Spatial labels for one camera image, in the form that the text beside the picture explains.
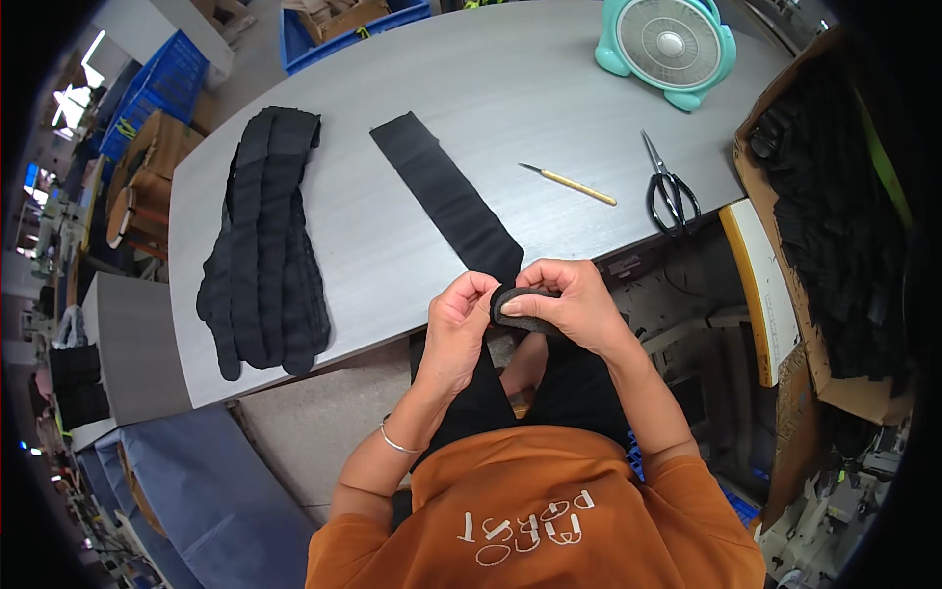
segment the black pants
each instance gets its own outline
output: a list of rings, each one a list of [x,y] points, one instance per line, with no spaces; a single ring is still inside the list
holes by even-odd
[[[631,447],[628,421],[605,362],[567,337],[549,335],[546,344],[549,356],[543,381],[527,415],[517,419],[487,344],[482,343],[471,384],[448,407],[429,449],[419,456],[412,470],[451,442],[518,425],[562,425],[588,430],[611,438],[627,452]],[[409,359],[413,381],[424,350],[425,334],[414,335]]]

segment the hand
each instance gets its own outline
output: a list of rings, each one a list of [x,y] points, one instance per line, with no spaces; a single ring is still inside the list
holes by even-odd
[[[415,383],[454,398],[471,384],[480,342],[491,321],[493,276],[465,272],[429,303],[429,330]]]
[[[561,291],[562,296],[514,297],[501,306],[504,315],[545,319],[607,361],[619,354],[625,343],[637,341],[589,260],[537,260],[520,272],[516,285]]]

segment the scissors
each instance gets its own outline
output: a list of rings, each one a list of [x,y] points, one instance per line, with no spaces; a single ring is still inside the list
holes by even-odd
[[[693,233],[693,230],[696,229],[696,222],[700,219],[700,203],[697,202],[697,197],[693,196],[693,192],[687,188],[683,180],[677,177],[677,174],[668,171],[664,165],[664,160],[658,155],[658,150],[655,149],[654,143],[651,142],[651,138],[647,136],[644,129],[642,129],[642,137],[644,138],[644,145],[648,148],[648,153],[651,154],[651,161],[654,162],[655,169],[654,174],[651,176],[651,182],[648,184],[647,193],[648,212],[651,214],[652,221],[663,233],[671,237],[680,237]],[[660,200],[667,205],[667,210],[673,219],[671,225],[664,224],[654,207],[655,192],[660,196]],[[686,196],[690,204],[693,205],[693,216],[689,219],[684,213],[684,203],[681,195]]]

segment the fan grille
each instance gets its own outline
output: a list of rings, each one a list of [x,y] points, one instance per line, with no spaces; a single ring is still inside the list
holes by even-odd
[[[619,18],[618,43],[638,72],[670,88],[706,82],[720,67],[720,38],[683,0],[634,0]]]

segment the gray table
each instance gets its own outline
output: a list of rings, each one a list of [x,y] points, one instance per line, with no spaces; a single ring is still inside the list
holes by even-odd
[[[72,430],[79,451],[117,427],[192,409],[174,346],[167,285],[97,272],[82,303],[111,417]]]
[[[326,285],[333,341],[317,365],[377,346],[427,321],[429,300],[465,270],[386,161],[370,128],[413,111],[523,246],[539,257],[596,258],[652,236],[644,192],[652,166],[639,130],[693,189],[704,212],[742,197],[733,131],[788,63],[737,35],[730,76],[692,114],[594,61],[601,2],[526,2],[464,10],[356,43],[269,90],[213,132],[173,177],[173,323],[194,407],[289,376],[243,363],[219,375],[196,315],[203,261],[219,231],[229,161],[249,118],[270,105],[322,115],[301,184]],[[616,207],[517,166],[568,175]]]

